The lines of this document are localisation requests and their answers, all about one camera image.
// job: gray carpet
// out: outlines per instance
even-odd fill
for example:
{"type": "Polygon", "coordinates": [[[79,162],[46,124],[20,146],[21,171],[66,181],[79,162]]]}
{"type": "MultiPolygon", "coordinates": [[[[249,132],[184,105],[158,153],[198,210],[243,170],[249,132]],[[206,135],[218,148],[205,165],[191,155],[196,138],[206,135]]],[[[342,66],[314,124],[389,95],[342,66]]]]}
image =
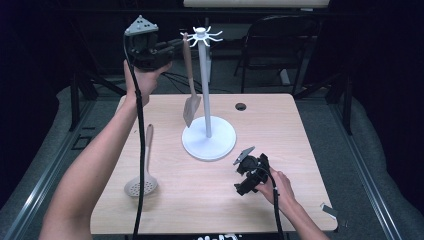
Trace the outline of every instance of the gray carpet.
{"type": "MultiPolygon", "coordinates": [[[[240,75],[233,76],[236,60],[214,60],[213,72],[210,82],[211,93],[238,93],[240,91],[240,75]]],[[[194,76],[199,79],[198,67],[194,65],[194,76]]],[[[171,72],[185,75],[183,62],[176,60],[171,72]]],[[[250,74],[248,85],[256,84],[255,79],[263,79],[262,83],[275,83],[278,77],[275,73],[253,73],[250,74]]],[[[0,238],[6,236],[10,239],[36,239],[40,231],[42,217],[53,193],[56,184],[63,172],[79,154],[80,150],[75,149],[83,146],[83,139],[77,142],[80,137],[94,137],[105,126],[113,115],[119,97],[103,86],[96,85],[100,97],[95,102],[88,102],[81,98],[81,106],[85,106],[83,121],[76,129],[75,134],[70,137],[68,132],[71,111],[69,89],[65,89],[58,98],[60,99],[60,109],[43,146],[40,148],[33,164],[27,171],[15,192],[1,209],[0,238]],[[54,165],[52,161],[61,157],[63,162],[55,165],[57,175],[51,175],[51,185],[47,186],[46,195],[39,199],[38,204],[31,205],[33,214],[27,217],[20,215],[25,202],[29,198],[39,179],[46,174],[45,169],[54,165]]],[[[155,94],[188,93],[187,86],[171,80],[167,77],[159,79],[158,88],[155,94]]],[[[246,92],[289,92],[290,88],[264,87],[249,88],[246,92]]],[[[351,152],[348,142],[343,135],[343,129],[338,125],[339,119],[334,115],[334,109],[338,106],[329,106],[325,103],[323,94],[318,92],[308,99],[296,102],[301,115],[306,133],[312,146],[315,158],[320,168],[324,183],[326,185],[330,200],[335,210],[339,212],[342,219],[348,221],[347,227],[339,227],[338,232],[327,233],[332,239],[387,239],[387,236],[378,219],[378,215],[371,204],[369,195],[364,188],[355,167],[354,155],[351,152]]],[[[423,216],[412,207],[400,194],[396,184],[391,180],[385,171],[384,153],[381,150],[378,136],[375,134],[372,124],[357,102],[353,102],[352,108],[352,131],[353,139],[357,144],[360,153],[374,179],[379,192],[389,213],[393,217],[393,222],[397,226],[402,239],[424,239],[424,219],[423,216]]],[[[94,236],[95,239],[124,239],[123,236],[94,236]]],[[[186,239],[197,239],[204,236],[188,236],[186,239]]],[[[275,235],[255,235],[250,239],[276,239],[275,235]]],[[[142,239],[164,239],[161,236],[150,236],[142,239]]],[[[240,239],[249,239],[244,235],[240,239]]],[[[296,233],[290,234],[290,239],[298,239],[296,233]]]]}

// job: black wire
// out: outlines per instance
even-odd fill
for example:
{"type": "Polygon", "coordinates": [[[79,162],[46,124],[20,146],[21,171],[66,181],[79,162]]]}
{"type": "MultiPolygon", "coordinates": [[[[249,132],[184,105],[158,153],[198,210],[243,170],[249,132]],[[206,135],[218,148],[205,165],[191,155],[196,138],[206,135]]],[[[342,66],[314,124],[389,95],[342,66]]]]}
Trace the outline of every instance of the black wire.
{"type": "Polygon", "coordinates": [[[280,208],[278,206],[278,196],[280,195],[278,193],[277,184],[275,183],[274,177],[271,175],[271,173],[262,167],[256,167],[256,169],[260,169],[268,175],[268,177],[271,179],[272,182],[272,188],[273,188],[273,196],[274,196],[274,215],[275,215],[275,222],[277,224],[278,229],[278,235],[281,240],[284,240],[284,231],[283,227],[281,225],[281,219],[280,219],[280,208]]]}
{"type": "Polygon", "coordinates": [[[144,113],[143,113],[143,101],[141,98],[141,91],[137,83],[137,78],[134,73],[134,65],[130,63],[128,53],[127,53],[127,44],[126,44],[126,36],[124,34],[123,37],[124,44],[124,53],[125,58],[127,60],[127,64],[131,73],[131,77],[135,86],[135,95],[136,95],[136,103],[137,103],[137,116],[138,116],[138,128],[140,133],[140,190],[138,194],[138,207],[137,207],[137,215],[134,224],[134,231],[132,239],[135,240],[138,235],[138,229],[140,226],[140,218],[141,212],[143,209],[143,200],[144,200],[144,155],[146,151],[146,142],[145,142],[145,133],[144,133],[144,113]]]}

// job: table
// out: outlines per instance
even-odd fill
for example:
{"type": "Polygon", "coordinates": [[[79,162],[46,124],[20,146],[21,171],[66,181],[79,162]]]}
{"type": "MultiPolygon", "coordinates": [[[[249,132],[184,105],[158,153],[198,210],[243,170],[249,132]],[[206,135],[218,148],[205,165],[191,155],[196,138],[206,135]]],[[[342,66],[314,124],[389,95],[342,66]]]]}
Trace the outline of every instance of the table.
{"type": "MultiPolygon", "coordinates": [[[[270,165],[290,178],[298,201],[324,231],[336,220],[321,210],[331,206],[295,102],[289,94],[211,94],[211,115],[227,120],[237,133],[234,149],[224,158],[203,162],[182,146],[182,116],[189,95],[152,95],[144,108],[145,126],[153,124],[150,174],[158,187],[144,198],[140,234],[276,232],[272,205],[260,193],[240,196],[234,187],[245,176],[233,162],[242,150],[265,153],[270,165]],[[246,109],[239,111],[237,103],[246,109]]],[[[203,116],[203,105],[196,112],[203,116]]],[[[125,184],[139,173],[137,122],[91,219],[93,234],[131,234],[138,199],[125,184]]],[[[284,231],[294,231],[281,214],[284,231]]]]}
{"type": "Polygon", "coordinates": [[[184,0],[184,7],[326,8],[329,0],[184,0]]]}

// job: hanging spatula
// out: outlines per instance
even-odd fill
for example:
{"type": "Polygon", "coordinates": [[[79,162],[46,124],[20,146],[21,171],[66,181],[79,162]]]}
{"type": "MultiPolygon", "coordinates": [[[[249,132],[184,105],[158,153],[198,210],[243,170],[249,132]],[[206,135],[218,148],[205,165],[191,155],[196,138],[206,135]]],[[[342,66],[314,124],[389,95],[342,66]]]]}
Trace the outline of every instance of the hanging spatula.
{"type": "MultiPolygon", "coordinates": [[[[150,145],[153,138],[153,125],[149,124],[146,131],[146,151],[144,154],[144,195],[147,195],[158,185],[156,178],[152,177],[147,170],[149,167],[150,145]]],[[[140,194],[140,176],[132,179],[125,185],[125,193],[130,197],[136,197],[140,194]]]]}
{"type": "Polygon", "coordinates": [[[193,69],[191,65],[191,52],[189,43],[187,41],[187,33],[185,33],[183,37],[183,56],[187,69],[187,78],[191,92],[191,96],[187,98],[185,102],[183,117],[187,127],[190,127],[191,122],[193,122],[194,114],[196,113],[197,108],[199,108],[201,97],[197,96],[196,90],[194,89],[193,69]]]}

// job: person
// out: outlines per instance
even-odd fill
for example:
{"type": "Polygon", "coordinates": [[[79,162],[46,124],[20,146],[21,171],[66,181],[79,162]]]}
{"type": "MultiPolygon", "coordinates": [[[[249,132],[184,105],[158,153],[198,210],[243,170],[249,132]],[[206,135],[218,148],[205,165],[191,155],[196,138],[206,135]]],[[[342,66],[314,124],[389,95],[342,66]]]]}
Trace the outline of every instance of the person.
{"type": "MultiPolygon", "coordinates": [[[[153,72],[142,72],[134,68],[143,106],[149,102],[149,96],[156,88],[157,78],[171,65],[172,62],[153,72]]],[[[63,175],[44,215],[39,239],[92,239],[92,212],[112,175],[137,117],[135,86],[126,61],[124,74],[127,96],[123,104],[63,175]]],[[[280,193],[280,211],[290,220],[302,239],[328,239],[296,202],[287,177],[274,169],[271,172],[280,193]]],[[[258,185],[257,189],[273,203],[270,182],[258,185]]]]}

